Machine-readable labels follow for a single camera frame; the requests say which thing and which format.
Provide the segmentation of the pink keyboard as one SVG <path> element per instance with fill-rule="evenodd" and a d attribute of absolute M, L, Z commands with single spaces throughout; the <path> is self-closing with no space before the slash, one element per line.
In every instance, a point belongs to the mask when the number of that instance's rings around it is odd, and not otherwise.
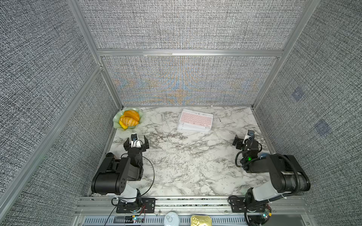
<path fill-rule="evenodd" d="M 214 116 L 212 114 L 183 109 L 178 123 L 180 128 L 210 130 L 212 128 L 213 118 Z"/>

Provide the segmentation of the yellow keyboard mid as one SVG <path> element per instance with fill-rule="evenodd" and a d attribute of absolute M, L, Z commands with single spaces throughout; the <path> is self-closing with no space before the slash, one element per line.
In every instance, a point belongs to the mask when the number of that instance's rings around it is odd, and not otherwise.
<path fill-rule="evenodd" d="M 210 128 L 185 127 L 185 126 L 178 126 L 177 129 L 183 131 L 199 131 L 199 132 L 209 132 L 211 130 Z"/>

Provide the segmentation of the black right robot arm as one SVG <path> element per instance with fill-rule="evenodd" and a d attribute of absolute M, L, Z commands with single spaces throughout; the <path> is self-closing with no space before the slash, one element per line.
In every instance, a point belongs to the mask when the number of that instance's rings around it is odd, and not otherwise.
<path fill-rule="evenodd" d="M 246 173 L 268 173 L 270 180 L 264 184 L 250 188 L 245 197 L 230 197 L 233 211 L 236 207 L 250 207 L 250 211 L 258 211 L 267 203 L 309 191 L 311 182 L 293 155 L 262 153 L 262 144 L 255 139 L 253 131 L 248 131 L 244 138 L 235 136 L 233 146 L 239 152 L 235 157 L 235 165 Z"/>

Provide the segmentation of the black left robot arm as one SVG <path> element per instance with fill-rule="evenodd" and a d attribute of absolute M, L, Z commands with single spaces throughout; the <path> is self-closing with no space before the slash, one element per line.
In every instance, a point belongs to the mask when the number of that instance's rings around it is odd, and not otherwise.
<path fill-rule="evenodd" d="M 143 153 L 150 148 L 146 137 L 140 140 L 132 134 L 123 147 L 125 156 L 116 158 L 115 154 L 106 154 L 91 182 L 91 191 L 99 195 L 115 195 L 120 204 L 128 206 L 142 205 L 139 189 L 131 187 L 128 181 L 140 181 L 143 177 Z"/>

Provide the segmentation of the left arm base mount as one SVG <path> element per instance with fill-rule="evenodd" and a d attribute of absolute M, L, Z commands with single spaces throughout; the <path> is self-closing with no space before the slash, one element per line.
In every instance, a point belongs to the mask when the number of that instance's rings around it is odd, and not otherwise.
<path fill-rule="evenodd" d="M 154 213 L 156 206 L 155 198 L 138 198 L 135 202 L 126 202 L 119 200 L 116 208 L 116 213 L 136 214 Z"/>

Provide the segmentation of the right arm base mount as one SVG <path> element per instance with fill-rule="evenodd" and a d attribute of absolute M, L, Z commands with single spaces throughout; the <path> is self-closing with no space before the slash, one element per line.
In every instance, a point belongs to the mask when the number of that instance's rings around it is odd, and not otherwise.
<path fill-rule="evenodd" d="M 267 201 L 247 200 L 246 197 L 231 195 L 227 199 L 233 213 L 243 213 L 248 226 L 263 226 L 272 216 Z"/>

